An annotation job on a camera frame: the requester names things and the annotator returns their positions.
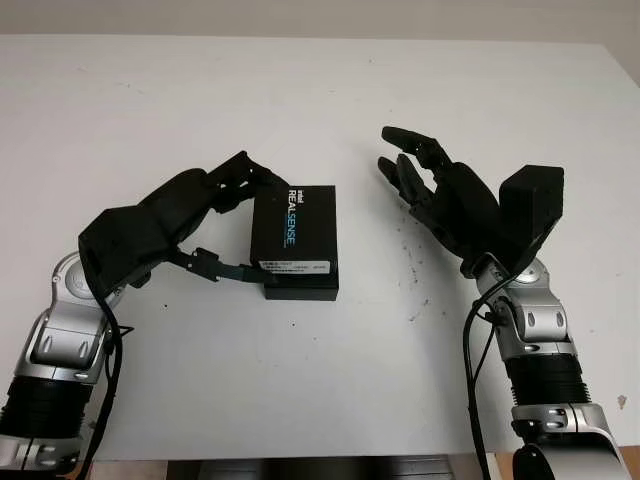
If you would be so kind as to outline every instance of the silver robotic arm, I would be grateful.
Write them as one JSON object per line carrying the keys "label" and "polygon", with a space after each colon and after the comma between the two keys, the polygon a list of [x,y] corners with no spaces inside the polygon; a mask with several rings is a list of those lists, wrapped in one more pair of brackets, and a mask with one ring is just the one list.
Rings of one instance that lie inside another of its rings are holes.
{"label": "silver robotic arm", "polygon": [[[111,331],[78,253],[58,263],[51,285],[51,306],[31,329],[0,416],[0,470],[67,473],[80,456],[84,408]],[[110,294],[108,305],[121,294]]]}
{"label": "silver robotic arm", "polygon": [[112,307],[126,285],[142,287],[162,262],[214,282],[221,277],[275,281],[266,271],[224,264],[203,248],[191,255],[178,248],[210,209],[226,213],[260,188],[288,185],[239,152],[211,172],[179,173],[137,205],[105,210],[79,235],[78,253],[62,259],[53,272],[51,306],[35,322],[0,414],[0,474],[55,478],[73,470],[83,444],[85,405],[113,354],[78,479],[86,477],[115,398],[124,327]]}
{"label": "silver robotic arm", "polygon": [[[490,262],[480,293],[504,279]],[[516,406],[512,426],[525,442],[513,462],[518,480],[622,480],[629,472],[602,408],[582,382],[567,314],[535,259],[488,304]]]}
{"label": "silver robotic arm", "polygon": [[[490,479],[471,368],[469,332],[478,310],[495,328],[516,406],[512,426],[525,446],[514,456],[516,480],[630,479],[602,408],[591,403],[567,315],[549,289],[536,253],[562,216],[564,172],[527,165],[500,186],[499,202],[471,168],[453,162],[433,138],[396,127],[382,137],[404,153],[378,167],[424,224],[462,259],[461,273],[482,296],[463,329],[471,431]],[[433,173],[428,189],[409,157]]]}

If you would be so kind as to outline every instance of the table surface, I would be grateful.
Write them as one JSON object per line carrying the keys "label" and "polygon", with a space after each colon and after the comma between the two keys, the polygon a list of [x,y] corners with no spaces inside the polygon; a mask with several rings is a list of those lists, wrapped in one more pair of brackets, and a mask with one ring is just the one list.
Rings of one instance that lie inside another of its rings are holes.
{"label": "table surface", "polygon": [[[475,285],[377,172],[397,153],[383,125],[437,137],[494,192],[524,164],[565,168],[540,258],[593,400],[639,443],[640,90],[595,45],[0,37],[0,385],[84,226],[246,149],[290,183],[336,185],[338,300],[268,302],[158,267],[116,311],[136,330],[98,457],[470,451]],[[212,213],[184,248],[246,262],[251,215]],[[474,334],[477,355],[486,326]],[[495,345],[479,402],[488,448],[517,447]]]}

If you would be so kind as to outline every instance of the barcode sticker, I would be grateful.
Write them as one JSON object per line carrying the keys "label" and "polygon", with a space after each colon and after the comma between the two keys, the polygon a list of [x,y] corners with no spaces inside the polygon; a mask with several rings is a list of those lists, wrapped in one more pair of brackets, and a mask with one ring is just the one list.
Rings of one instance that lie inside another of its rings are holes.
{"label": "barcode sticker", "polygon": [[260,266],[271,273],[322,275],[330,273],[328,260],[262,260]]}

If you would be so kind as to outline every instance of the black cable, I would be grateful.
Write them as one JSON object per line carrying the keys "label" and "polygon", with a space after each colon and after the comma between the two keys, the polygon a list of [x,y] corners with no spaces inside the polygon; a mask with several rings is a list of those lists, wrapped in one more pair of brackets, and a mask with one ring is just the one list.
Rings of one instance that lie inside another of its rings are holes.
{"label": "black cable", "polygon": [[110,375],[107,376],[107,391],[104,394],[104,400],[102,401],[102,406],[100,407],[100,413],[98,414],[98,418],[96,420],[95,428],[93,430],[93,434],[91,435],[91,440],[89,441],[89,447],[87,448],[87,453],[84,458],[84,463],[82,464],[82,468],[76,477],[77,480],[85,480],[87,478],[87,474],[89,473],[89,469],[91,468],[91,462],[93,461],[93,457],[98,450],[98,446],[102,441],[102,437],[104,436],[105,429],[107,427],[107,420],[109,419],[109,414],[111,413],[111,409],[113,408],[113,401],[116,397],[116,390],[118,388],[118,379],[120,378],[120,369],[122,368],[122,335],[120,333],[120,327],[118,326],[118,321],[116,320],[113,311],[102,297],[99,294],[98,289],[96,288],[96,281],[94,277],[94,272],[91,269],[91,264],[88,261],[85,261],[80,257],[82,261],[82,267],[84,269],[85,279],[87,280],[87,286],[91,290],[93,297],[95,298],[98,305],[102,309],[109,328],[111,329],[111,339],[110,343],[113,345],[113,352],[108,353],[105,358],[105,362],[108,363],[111,355],[113,355],[113,371],[110,372]]}
{"label": "black cable", "polygon": [[482,369],[482,365],[484,364],[485,358],[487,358],[487,353],[489,352],[489,347],[491,346],[491,340],[493,340],[493,336],[496,334],[496,326],[491,325],[491,333],[489,333],[489,338],[487,338],[487,343],[484,344],[484,350],[482,351],[482,356],[480,357],[480,361],[478,362],[478,366],[476,367],[476,372],[473,374],[473,385],[475,386],[478,383],[478,376],[480,375],[480,370]]}
{"label": "black cable", "polygon": [[[135,327],[127,327],[125,325],[120,325],[120,336],[122,338],[125,337],[125,335],[133,332],[135,330]],[[107,355],[104,359],[104,374],[107,377],[107,380],[111,380],[111,356]]]}
{"label": "black cable", "polygon": [[478,402],[476,399],[476,388],[474,382],[473,367],[471,366],[471,351],[469,348],[469,336],[471,332],[471,325],[478,314],[478,311],[487,301],[495,295],[502,287],[513,281],[518,275],[512,275],[504,278],[493,287],[487,290],[480,298],[475,300],[471,305],[471,310],[464,322],[464,328],[462,330],[462,352],[464,356],[464,370],[467,380],[467,396],[469,398],[469,422],[471,423],[471,435],[473,436],[473,445],[476,449],[476,456],[478,457],[478,463],[480,463],[480,470],[482,471],[482,478],[484,480],[491,480],[491,474],[489,473],[489,465],[487,464],[487,454],[484,448],[484,441],[482,439],[482,427],[480,425],[480,419],[478,417]]}

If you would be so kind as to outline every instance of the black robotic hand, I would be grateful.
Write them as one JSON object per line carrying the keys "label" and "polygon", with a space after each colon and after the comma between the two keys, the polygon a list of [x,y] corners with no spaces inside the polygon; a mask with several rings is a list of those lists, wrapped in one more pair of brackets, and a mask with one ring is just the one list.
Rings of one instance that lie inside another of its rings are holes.
{"label": "black robotic hand", "polygon": [[493,258],[507,274],[524,270],[562,216],[562,168],[527,165],[500,187],[500,203],[464,163],[452,162],[437,140],[397,127],[382,138],[414,155],[437,184],[429,190],[405,154],[378,167],[442,245],[462,258],[461,272],[474,278]]}
{"label": "black robotic hand", "polygon": [[96,293],[106,297],[127,284],[141,287],[162,262],[213,281],[225,277],[264,283],[271,279],[265,271],[226,265],[203,248],[188,255],[178,244],[198,228],[209,209],[226,213],[253,198],[258,188],[287,186],[241,151],[209,173],[199,168],[179,173],[137,205],[105,210],[78,239],[85,270],[95,272]]}

